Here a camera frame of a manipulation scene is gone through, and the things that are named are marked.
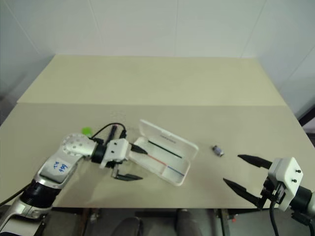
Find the red line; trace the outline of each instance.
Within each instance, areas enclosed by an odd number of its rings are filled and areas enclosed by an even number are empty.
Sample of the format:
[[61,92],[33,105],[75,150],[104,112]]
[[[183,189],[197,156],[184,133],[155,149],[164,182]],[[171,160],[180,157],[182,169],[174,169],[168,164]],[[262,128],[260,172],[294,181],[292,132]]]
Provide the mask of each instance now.
[[161,162],[160,160],[156,159],[155,157],[152,157],[151,155],[148,155],[149,157],[151,157],[152,159],[154,159],[155,161],[158,161],[159,163],[162,163],[163,165],[167,166],[164,162]]

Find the black line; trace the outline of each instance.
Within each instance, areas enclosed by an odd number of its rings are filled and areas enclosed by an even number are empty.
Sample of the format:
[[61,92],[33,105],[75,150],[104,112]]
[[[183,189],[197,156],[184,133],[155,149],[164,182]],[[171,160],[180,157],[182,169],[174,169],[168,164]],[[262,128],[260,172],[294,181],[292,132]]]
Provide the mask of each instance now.
[[315,118],[315,105],[311,107],[306,113],[304,113],[301,118],[299,118],[299,122],[301,126],[304,126],[313,118]]
[[173,154],[173,155],[175,155],[175,156],[177,156],[177,157],[179,157],[179,158],[182,158],[181,156],[179,156],[179,155],[177,155],[177,154],[175,154],[175,153],[173,153],[173,152],[171,152],[171,151],[169,151],[169,150],[167,150],[167,149],[161,147],[160,145],[157,145],[157,144],[151,142],[150,140],[148,140],[148,142],[149,142],[150,144],[153,144],[153,145],[155,145],[155,146],[157,146],[157,147],[163,149],[164,151],[167,151],[167,152],[169,152],[169,153],[171,153],[171,154]]
[[315,134],[313,133],[306,133],[306,135],[309,137],[309,139],[315,139]]

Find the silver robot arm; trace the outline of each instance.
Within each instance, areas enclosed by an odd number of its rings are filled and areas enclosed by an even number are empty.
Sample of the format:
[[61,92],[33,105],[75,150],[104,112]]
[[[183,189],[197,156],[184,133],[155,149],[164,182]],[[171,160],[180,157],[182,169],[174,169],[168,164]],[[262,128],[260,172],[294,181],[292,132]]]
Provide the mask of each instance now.
[[107,147],[83,134],[66,136],[57,152],[47,159],[35,174],[31,184],[2,216],[0,233],[14,215],[28,219],[43,218],[51,210],[56,196],[69,181],[83,156],[102,160],[101,167],[104,167],[108,161],[123,161],[126,158],[128,141],[118,139],[116,142],[121,144],[120,148],[123,149],[118,150],[118,155],[114,155]]

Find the blue line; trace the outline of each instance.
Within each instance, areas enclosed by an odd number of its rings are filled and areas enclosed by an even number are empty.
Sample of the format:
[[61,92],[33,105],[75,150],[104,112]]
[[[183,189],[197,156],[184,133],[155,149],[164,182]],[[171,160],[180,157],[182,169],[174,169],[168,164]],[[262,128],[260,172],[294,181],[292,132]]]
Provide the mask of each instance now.
[[168,167],[168,168],[170,168],[171,170],[173,170],[173,171],[175,171],[175,172],[179,173],[180,175],[185,176],[184,174],[180,173],[179,171],[177,171],[177,170],[173,169],[172,167],[170,167],[170,166],[167,166],[167,167]]

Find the robotic arm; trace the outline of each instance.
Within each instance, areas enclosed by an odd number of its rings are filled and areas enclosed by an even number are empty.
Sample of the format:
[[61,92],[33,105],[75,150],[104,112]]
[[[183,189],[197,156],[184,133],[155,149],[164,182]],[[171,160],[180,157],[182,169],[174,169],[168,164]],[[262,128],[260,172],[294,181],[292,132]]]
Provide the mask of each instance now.
[[268,177],[260,193],[261,198],[248,193],[246,188],[235,182],[223,179],[224,182],[237,195],[253,203],[259,209],[263,209],[267,199],[272,202],[273,206],[275,203],[279,204],[279,209],[282,211],[291,207],[292,218],[309,226],[314,235],[312,218],[315,216],[315,192],[312,193],[311,190],[300,186],[303,172],[295,158],[276,158],[274,162],[270,162],[257,156],[238,156],[252,165],[268,169]]
[[66,136],[57,152],[47,159],[31,184],[2,216],[0,233],[12,216],[39,220],[45,217],[83,156],[99,160],[100,168],[104,168],[107,162],[125,160],[128,146],[129,142],[124,138],[112,140],[105,147],[83,134]]

